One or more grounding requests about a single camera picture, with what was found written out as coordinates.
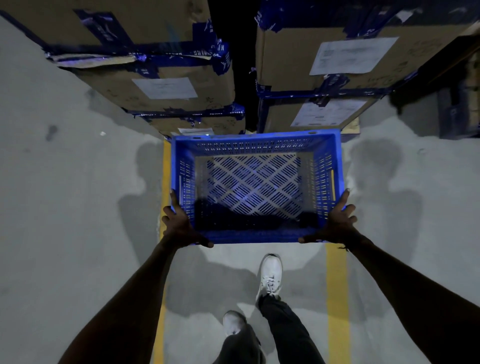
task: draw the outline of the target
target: yellow stripe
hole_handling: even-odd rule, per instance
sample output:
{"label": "yellow stripe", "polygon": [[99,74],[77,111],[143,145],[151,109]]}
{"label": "yellow stripe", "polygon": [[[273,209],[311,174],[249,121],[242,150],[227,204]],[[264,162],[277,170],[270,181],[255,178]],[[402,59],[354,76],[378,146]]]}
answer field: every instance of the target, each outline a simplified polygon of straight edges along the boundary
{"label": "yellow stripe", "polygon": [[[163,174],[162,174],[162,202],[160,209],[160,229],[158,239],[162,239],[163,233],[167,228],[162,222],[161,217],[165,215],[163,207],[170,204],[170,176],[171,176],[171,144],[167,141],[163,142]],[[167,300],[167,284],[163,288],[162,308],[160,309],[160,317],[158,318],[158,326],[156,327],[155,343],[153,345],[153,363],[163,364],[163,334],[165,331],[165,312],[167,307],[165,301]]]}
{"label": "yellow stripe", "polygon": [[[332,198],[336,200],[331,170]],[[347,251],[326,244],[327,313],[329,364],[350,364],[350,322],[348,317]]]}

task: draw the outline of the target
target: person's left hand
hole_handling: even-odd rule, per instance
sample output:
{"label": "person's left hand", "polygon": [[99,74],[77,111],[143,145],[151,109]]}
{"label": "person's left hand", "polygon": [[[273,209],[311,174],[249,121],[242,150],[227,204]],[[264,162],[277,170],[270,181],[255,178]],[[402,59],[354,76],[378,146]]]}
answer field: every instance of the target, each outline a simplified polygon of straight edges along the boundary
{"label": "person's left hand", "polygon": [[167,226],[167,229],[163,234],[160,244],[168,245],[169,247],[176,249],[191,244],[200,244],[212,248],[213,243],[193,229],[192,224],[188,220],[187,214],[178,203],[177,195],[174,190],[170,190],[170,198],[176,213],[173,212],[170,206],[165,206],[163,208],[163,212],[165,212],[166,216],[162,216],[162,221]]}

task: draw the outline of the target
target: blue plastic crate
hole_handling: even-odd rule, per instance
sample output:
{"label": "blue plastic crate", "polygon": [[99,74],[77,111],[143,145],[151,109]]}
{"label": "blue plastic crate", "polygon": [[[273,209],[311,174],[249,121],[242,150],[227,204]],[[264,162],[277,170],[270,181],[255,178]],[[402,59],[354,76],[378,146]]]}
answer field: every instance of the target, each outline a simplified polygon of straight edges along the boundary
{"label": "blue plastic crate", "polygon": [[214,243],[296,242],[343,192],[339,130],[172,139],[172,188]]}

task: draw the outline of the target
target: shoe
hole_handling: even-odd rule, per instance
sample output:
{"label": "shoe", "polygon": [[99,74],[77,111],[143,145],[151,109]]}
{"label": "shoe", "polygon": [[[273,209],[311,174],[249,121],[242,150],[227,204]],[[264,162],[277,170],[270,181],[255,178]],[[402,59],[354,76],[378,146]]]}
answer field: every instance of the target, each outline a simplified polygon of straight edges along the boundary
{"label": "shoe", "polygon": [[282,262],[279,257],[273,254],[267,255],[260,267],[260,288],[258,289],[255,302],[266,295],[270,295],[278,299],[282,284]]}
{"label": "shoe", "polygon": [[223,315],[223,331],[227,336],[238,334],[246,325],[247,319],[240,312],[230,310]]}

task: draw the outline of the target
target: black pants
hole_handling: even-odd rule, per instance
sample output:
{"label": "black pants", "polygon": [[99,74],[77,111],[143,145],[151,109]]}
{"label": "black pants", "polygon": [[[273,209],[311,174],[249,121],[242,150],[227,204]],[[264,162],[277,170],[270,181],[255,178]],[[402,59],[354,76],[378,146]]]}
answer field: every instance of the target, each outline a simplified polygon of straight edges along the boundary
{"label": "black pants", "polygon": [[[260,298],[258,306],[268,320],[280,364],[325,364],[307,329],[285,302],[265,296]],[[225,339],[214,364],[259,364],[260,358],[258,339],[247,325]]]}

